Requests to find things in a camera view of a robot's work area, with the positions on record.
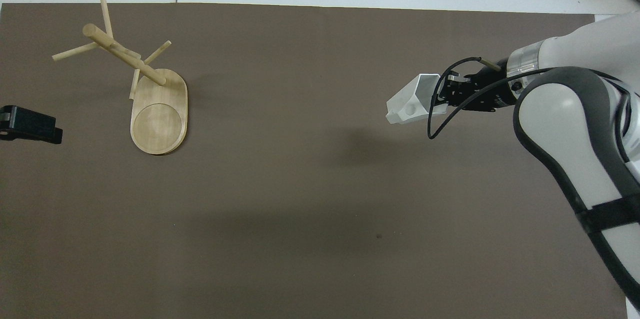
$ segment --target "robotic arm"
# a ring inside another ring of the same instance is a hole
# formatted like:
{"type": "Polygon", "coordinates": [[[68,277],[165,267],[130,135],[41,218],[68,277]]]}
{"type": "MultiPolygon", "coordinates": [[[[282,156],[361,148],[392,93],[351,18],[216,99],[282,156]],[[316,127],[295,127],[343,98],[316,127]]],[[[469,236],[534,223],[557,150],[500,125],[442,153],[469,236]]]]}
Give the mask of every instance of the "robotic arm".
{"type": "Polygon", "coordinates": [[[640,11],[419,74],[388,102],[389,123],[427,119],[430,139],[460,110],[515,105],[520,143],[551,172],[590,241],[640,309],[640,11]],[[485,68],[460,77],[458,64],[485,68]],[[455,107],[432,134],[431,118],[455,107]]]}

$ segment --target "wooden object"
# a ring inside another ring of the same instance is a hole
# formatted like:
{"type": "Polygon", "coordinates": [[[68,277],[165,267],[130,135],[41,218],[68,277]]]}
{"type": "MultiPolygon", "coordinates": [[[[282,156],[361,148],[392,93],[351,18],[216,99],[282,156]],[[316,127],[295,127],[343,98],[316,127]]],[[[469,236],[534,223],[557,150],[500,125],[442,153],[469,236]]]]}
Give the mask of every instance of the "wooden object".
{"type": "Polygon", "coordinates": [[[172,152],[187,133],[188,99],[185,80],[175,71],[153,69],[149,64],[171,45],[167,40],[144,61],[142,55],[129,50],[114,39],[107,0],[100,0],[106,32],[93,23],[82,28],[82,34],[93,43],[52,55],[54,61],[66,59],[94,48],[102,48],[134,69],[129,98],[131,139],[140,150],[163,155],[172,152]]]}
{"type": "Polygon", "coordinates": [[[142,77],[131,109],[131,139],[140,150],[163,155],[180,146],[187,133],[188,96],[185,80],[175,71],[157,69],[166,84],[142,77]]]}

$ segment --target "wooden mug tree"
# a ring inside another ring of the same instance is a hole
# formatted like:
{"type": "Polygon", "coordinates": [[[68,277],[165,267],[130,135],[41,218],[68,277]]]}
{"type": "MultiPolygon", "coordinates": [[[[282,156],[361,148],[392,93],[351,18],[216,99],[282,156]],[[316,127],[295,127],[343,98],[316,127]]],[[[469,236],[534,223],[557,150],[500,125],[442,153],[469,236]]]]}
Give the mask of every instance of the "wooden mug tree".
{"type": "Polygon", "coordinates": [[[130,134],[135,145],[145,153],[163,155],[182,144],[187,133],[188,97],[185,80],[175,71],[153,69],[149,64],[160,55],[171,41],[166,41],[147,59],[125,48],[114,39],[106,0],[100,0],[106,32],[88,23],[82,34],[93,43],[53,55],[58,61],[95,48],[102,48],[134,69],[129,98],[131,109],[130,134]]]}

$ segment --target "black strap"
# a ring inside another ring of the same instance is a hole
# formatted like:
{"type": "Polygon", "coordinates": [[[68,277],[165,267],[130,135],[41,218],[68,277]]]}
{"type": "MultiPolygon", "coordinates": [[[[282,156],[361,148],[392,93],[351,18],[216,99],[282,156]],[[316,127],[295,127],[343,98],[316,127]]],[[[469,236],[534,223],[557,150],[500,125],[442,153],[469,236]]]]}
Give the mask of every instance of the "black strap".
{"type": "Polygon", "coordinates": [[[640,194],[599,203],[591,210],[577,212],[576,217],[587,234],[640,223],[640,194]]]}

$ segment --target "wooden dowel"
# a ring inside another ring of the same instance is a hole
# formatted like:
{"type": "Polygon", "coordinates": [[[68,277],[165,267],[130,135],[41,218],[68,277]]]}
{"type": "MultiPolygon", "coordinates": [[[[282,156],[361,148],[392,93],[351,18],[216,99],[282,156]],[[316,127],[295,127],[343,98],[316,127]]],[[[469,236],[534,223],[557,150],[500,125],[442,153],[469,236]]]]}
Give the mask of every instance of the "wooden dowel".
{"type": "Polygon", "coordinates": [[[105,48],[109,53],[115,55],[123,62],[131,66],[133,69],[139,69],[140,73],[145,75],[147,78],[153,80],[158,85],[164,85],[167,82],[167,79],[157,71],[155,71],[151,66],[145,64],[141,59],[135,59],[130,55],[126,55],[123,52],[119,52],[117,50],[113,50],[111,45],[113,43],[117,43],[113,38],[109,37],[105,32],[100,30],[100,28],[96,27],[96,25],[92,23],[88,23],[82,28],[82,34],[85,37],[90,38],[92,41],[98,43],[99,46],[105,48]]]}
{"type": "Polygon", "coordinates": [[[104,29],[107,31],[107,35],[113,38],[114,30],[112,30],[112,19],[109,17],[109,7],[107,7],[107,0],[100,0],[100,7],[102,8],[102,18],[104,19],[104,29]]]}
{"type": "Polygon", "coordinates": [[[169,40],[165,41],[164,44],[160,45],[159,48],[157,48],[154,52],[152,52],[151,55],[147,57],[147,59],[144,59],[144,64],[150,64],[151,62],[153,62],[154,59],[156,59],[158,55],[160,55],[163,51],[165,51],[166,48],[169,48],[170,45],[171,45],[171,41],[169,40]]]}
{"type": "Polygon", "coordinates": [[[138,54],[137,52],[135,52],[133,50],[128,50],[128,48],[123,47],[119,43],[112,43],[111,45],[109,45],[109,48],[111,48],[112,50],[124,53],[126,55],[130,55],[131,57],[134,57],[135,59],[141,59],[142,58],[142,55],[138,54]]]}
{"type": "Polygon", "coordinates": [[[89,51],[89,50],[94,50],[95,48],[98,48],[98,47],[99,45],[96,43],[89,43],[81,47],[69,49],[67,51],[63,51],[58,54],[51,55],[51,58],[53,58],[54,62],[57,62],[58,60],[67,59],[68,57],[73,57],[73,55],[84,53],[85,51],[89,51]]]}
{"type": "Polygon", "coordinates": [[[136,96],[136,89],[138,88],[138,79],[140,78],[140,69],[133,70],[133,81],[131,82],[131,91],[128,92],[128,98],[133,100],[136,96]]]}

